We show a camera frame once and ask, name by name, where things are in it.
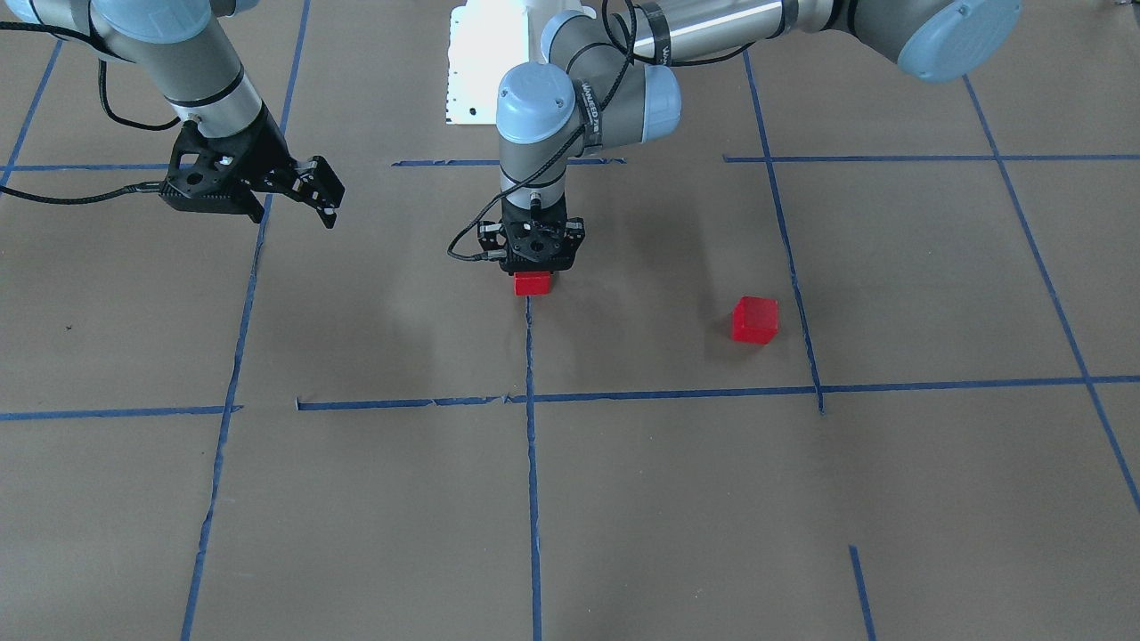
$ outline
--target red block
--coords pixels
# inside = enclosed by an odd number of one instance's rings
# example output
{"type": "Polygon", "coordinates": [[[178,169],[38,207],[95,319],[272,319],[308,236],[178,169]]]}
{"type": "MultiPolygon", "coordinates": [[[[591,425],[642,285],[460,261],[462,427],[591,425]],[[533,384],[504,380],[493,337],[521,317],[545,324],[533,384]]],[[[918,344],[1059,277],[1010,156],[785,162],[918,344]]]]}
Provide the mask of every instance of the red block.
{"type": "Polygon", "coordinates": [[[780,303],[766,298],[744,297],[732,311],[732,340],[768,344],[780,331],[780,303]]]}
{"type": "Polygon", "coordinates": [[[514,295],[545,297],[551,293],[549,271],[520,271],[514,275],[514,295]]]}

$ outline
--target silver arm segment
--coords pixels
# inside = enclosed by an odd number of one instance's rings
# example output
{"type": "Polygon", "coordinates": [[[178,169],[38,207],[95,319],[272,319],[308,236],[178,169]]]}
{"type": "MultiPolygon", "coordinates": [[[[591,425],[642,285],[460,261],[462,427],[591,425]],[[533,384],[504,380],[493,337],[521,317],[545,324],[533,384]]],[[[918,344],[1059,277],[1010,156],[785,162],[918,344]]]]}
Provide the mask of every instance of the silver arm segment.
{"type": "Polygon", "coordinates": [[[344,186],[320,156],[295,161],[218,22],[258,0],[6,0],[28,23],[70,30],[105,60],[136,63],[182,121],[162,198],[180,211],[263,213],[279,193],[336,220],[344,186]]]}
{"type": "Polygon", "coordinates": [[[499,87],[502,186],[513,193],[503,198],[502,222],[480,227],[482,255],[512,274],[573,263],[585,227],[567,218],[568,159],[671,133],[681,91],[670,66],[797,29],[837,30],[906,73],[945,82],[988,59],[1020,11],[1021,0],[657,0],[632,14],[559,14],[543,34],[549,64],[515,67],[499,87]],[[635,59],[645,64],[626,70],[603,108],[601,96],[625,68],[630,35],[635,59]],[[579,131],[580,139],[530,179],[579,131]]]}

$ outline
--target blue tape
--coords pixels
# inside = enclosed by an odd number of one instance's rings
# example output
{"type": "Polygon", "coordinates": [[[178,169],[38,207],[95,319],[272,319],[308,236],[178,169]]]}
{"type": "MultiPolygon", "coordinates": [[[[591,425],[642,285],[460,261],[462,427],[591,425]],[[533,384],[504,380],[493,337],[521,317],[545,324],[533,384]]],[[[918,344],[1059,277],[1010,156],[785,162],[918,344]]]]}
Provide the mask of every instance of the blue tape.
{"type": "MultiPolygon", "coordinates": [[[[293,91],[296,89],[296,76],[301,67],[301,52],[304,48],[304,35],[309,24],[309,7],[311,0],[304,0],[301,9],[301,25],[296,34],[296,47],[293,52],[293,67],[290,72],[288,88],[285,91],[285,106],[282,109],[282,132],[288,127],[288,117],[293,103],[293,91]]],[[[242,360],[245,357],[245,340],[250,331],[250,318],[253,315],[253,299],[258,290],[258,269],[261,266],[261,250],[266,243],[266,229],[269,226],[270,212],[272,210],[272,194],[266,196],[266,213],[258,227],[258,241],[253,249],[253,265],[250,267],[250,281],[245,291],[245,306],[242,309],[242,325],[237,334],[237,347],[234,351],[234,373],[229,380],[229,388],[226,391],[226,411],[221,416],[221,428],[218,432],[218,449],[214,452],[213,481],[210,489],[210,509],[202,521],[202,532],[198,535],[198,552],[194,558],[194,576],[190,579],[190,592],[186,599],[186,615],[182,618],[181,641],[190,641],[194,632],[194,615],[198,607],[198,591],[202,587],[202,574],[205,569],[206,551],[210,549],[210,530],[213,527],[214,508],[218,504],[218,488],[221,484],[221,470],[225,463],[226,443],[229,440],[230,419],[234,415],[235,398],[237,396],[237,384],[242,375],[242,360]]]]}
{"type": "MultiPolygon", "coordinates": [[[[497,160],[408,160],[392,163],[392,167],[498,167],[497,160]]],[[[626,159],[570,159],[569,164],[577,167],[601,167],[606,164],[629,164],[626,159]]]]}
{"type": "Polygon", "coordinates": [[[165,164],[19,164],[13,171],[161,171],[165,164]]]}
{"type": "MultiPolygon", "coordinates": [[[[768,159],[762,156],[730,156],[724,154],[728,164],[763,164],[768,159]]],[[[1140,154],[1083,154],[1083,155],[1034,155],[1023,154],[1000,156],[1007,162],[1109,162],[1140,161],[1140,154]]],[[[831,163],[831,162],[993,162],[994,156],[980,155],[856,155],[856,156],[773,156],[776,164],[831,163]]]]}
{"type": "Polygon", "coordinates": [[[812,382],[815,384],[815,396],[820,414],[826,413],[823,401],[823,386],[820,381],[820,368],[815,360],[815,347],[812,344],[812,330],[807,324],[807,310],[804,308],[804,295],[799,290],[799,275],[796,271],[796,257],[788,235],[788,220],[784,218],[783,198],[780,196],[780,182],[776,180],[776,168],[772,162],[772,147],[768,144],[768,130],[764,125],[764,109],[760,107],[760,92],[756,87],[756,75],[752,73],[752,58],[744,51],[744,73],[748,75],[748,87],[752,92],[752,108],[756,109],[756,124],[760,131],[760,145],[764,147],[764,160],[768,169],[768,182],[772,186],[772,200],[776,208],[776,219],[780,222],[780,238],[788,253],[788,270],[791,273],[791,287],[796,294],[796,307],[799,309],[799,323],[804,328],[804,344],[807,348],[807,362],[812,367],[812,382]]]}
{"type": "Polygon", "coordinates": [[[13,146],[11,154],[8,155],[8,164],[3,168],[3,176],[0,176],[0,186],[8,186],[8,179],[11,178],[16,161],[19,160],[19,153],[24,149],[27,132],[32,129],[32,120],[35,117],[35,111],[40,108],[40,100],[43,99],[43,91],[48,88],[48,80],[51,79],[51,72],[56,68],[56,62],[59,60],[59,51],[63,50],[63,47],[64,42],[60,40],[56,42],[55,48],[51,50],[51,57],[48,58],[48,65],[43,68],[43,75],[40,76],[40,84],[35,88],[35,95],[32,97],[32,104],[27,107],[27,115],[24,116],[24,124],[19,128],[19,136],[16,137],[16,145],[13,146]]]}
{"type": "Polygon", "coordinates": [[[855,587],[858,590],[858,602],[863,609],[863,625],[866,627],[868,641],[878,641],[874,634],[874,617],[871,616],[871,600],[866,594],[866,582],[863,579],[863,563],[858,559],[858,547],[847,546],[852,555],[852,569],[855,571],[855,587]]]}
{"type": "MultiPolygon", "coordinates": [[[[1140,375],[1097,376],[1097,384],[1137,384],[1140,375]]],[[[979,381],[929,381],[914,383],[864,383],[852,386],[822,386],[823,393],[871,393],[871,392],[909,392],[938,390],[980,390],[980,389],[1018,389],[1049,388],[1065,386],[1084,386],[1081,376],[1060,376],[1054,379],[993,379],[979,381]]],[[[809,396],[816,393],[813,386],[773,387],[773,388],[732,388],[732,389],[697,389],[697,390],[659,390],[659,391],[600,391],[580,393],[536,393],[534,400],[542,403],[595,403],[602,400],[669,400],[686,398],[750,398],[765,396],[809,396]]],[[[353,409],[392,409],[405,407],[447,407],[454,405],[494,405],[523,404],[526,396],[470,396],[458,398],[417,398],[397,400],[357,400],[342,403],[300,403],[301,412],[339,412],[353,409]]]]}
{"type": "Polygon", "coordinates": [[[357,400],[344,403],[301,403],[296,401],[298,412],[344,412],[351,409],[399,409],[407,407],[455,407],[471,405],[494,405],[502,403],[511,405],[526,403],[524,396],[469,396],[461,398],[408,398],[397,400],[357,400]]]}
{"type": "Polygon", "coordinates": [[[527,457],[530,460],[530,593],[535,641],[543,641],[542,538],[538,529],[538,451],[535,429],[535,319],[527,297],[527,457]]]}
{"type": "Polygon", "coordinates": [[[824,386],[824,393],[866,393],[874,391],[935,391],[970,389],[1045,388],[1060,386],[1083,386],[1084,379],[1069,376],[1061,379],[1008,379],[994,381],[943,381],[929,383],[870,383],[862,386],[824,386]]]}
{"type": "Polygon", "coordinates": [[[1108,414],[1105,412],[1105,406],[1100,400],[1100,393],[1097,392],[1097,386],[1089,373],[1089,366],[1084,360],[1084,356],[1081,354],[1081,348],[1077,346],[1076,335],[1073,333],[1073,326],[1069,324],[1068,315],[1065,314],[1065,307],[1061,305],[1060,295],[1057,293],[1057,287],[1053,286],[1053,281],[1049,276],[1049,269],[1045,267],[1045,260],[1041,254],[1041,249],[1037,245],[1037,240],[1033,235],[1033,229],[1029,228],[1029,219],[1025,216],[1025,209],[1021,206],[1021,198],[1017,195],[1017,189],[1013,187],[1013,179],[1009,175],[1009,168],[1005,167],[1005,161],[1002,160],[1001,151],[997,148],[997,139],[994,137],[993,130],[990,128],[990,121],[986,119],[985,112],[982,109],[982,100],[978,99],[977,91],[974,90],[974,83],[970,82],[970,78],[963,76],[962,81],[966,83],[966,90],[970,94],[970,100],[974,102],[974,108],[978,113],[978,120],[982,122],[982,129],[985,131],[986,139],[990,141],[990,148],[993,149],[994,160],[997,162],[997,167],[1001,169],[1002,180],[1005,181],[1005,188],[1009,190],[1009,197],[1013,202],[1013,209],[1017,211],[1017,218],[1021,224],[1021,230],[1025,233],[1025,240],[1029,244],[1029,249],[1033,251],[1033,259],[1037,263],[1037,269],[1041,271],[1041,277],[1045,282],[1045,289],[1049,291],[1049,298],[1053,301],[1053,308],[1057,310],[1057,317],[1061,323],[1061,327],[1065,330],[1065,338],[1068,339],[1069,348],[1073,350],[1073,357],[1076,359],[1077,367],[1081,370],[1081,378],[1089,389],[1089,396],[1092,398],[1092,405],[1097,409],[1097,416],[1100,417],[1101,428],[1105,430],[1105,436],[1108,438],[1108,445],[1113,451],[1113,455],[1116,457],[1116,464],[1121,468],[1121,474],[1124,477],[1124,484],[1129,488],[1129,493],[1132,495],[1132,502],[1135,505],[1138,512],[1140,512],[1140,489],[1137,488],[1135,479],[1132,477],[1132,470],[1129,468],[1129,462],[1124,457],[1124,452],[1121,449],[1119,441],[1116,439],[1116,432],[1113,430],[1113,425],[1108,420],[1108,414]]]}
{"type": "MultiPolygon", "coordinates": [[[[130,409],[65,409],[62,412],[6,412],[0,413],[0,422],[16,421],[62,421],[68,419],[135,419],[153,416],[217,416],[225,406],[202,407],[137,407],[130,409]]],[[[235,406],[234,412],[241,409],[235,406]]]]}
{"type": "Polygon", "coordinates": [[[535,397],[536,403],[591,403],[595,400],[665,400],[676,398],[741,398],[757,396],[814,395],[814,387],[706,389],[667,391],[617,391],[593,393],[548,393],[535,397]]]}

